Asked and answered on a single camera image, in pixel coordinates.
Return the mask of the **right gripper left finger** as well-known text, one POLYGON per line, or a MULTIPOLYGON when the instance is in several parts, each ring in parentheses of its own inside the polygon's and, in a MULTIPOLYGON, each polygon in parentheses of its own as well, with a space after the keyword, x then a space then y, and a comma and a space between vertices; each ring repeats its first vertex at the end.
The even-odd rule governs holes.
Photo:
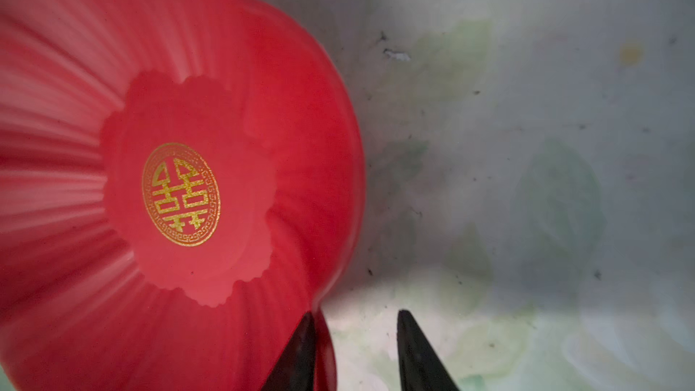
POLYGON ((313 391, 316 364, 316 327, 313 314, 302 316, 262 391, 313 391))

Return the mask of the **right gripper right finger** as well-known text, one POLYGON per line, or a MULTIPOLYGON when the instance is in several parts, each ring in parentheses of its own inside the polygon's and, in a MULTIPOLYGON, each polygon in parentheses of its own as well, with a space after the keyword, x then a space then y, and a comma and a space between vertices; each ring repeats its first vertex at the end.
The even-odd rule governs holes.
POLYGON ((396 337, 403 391, 459 391, 408 310, 398 311, 396 337))

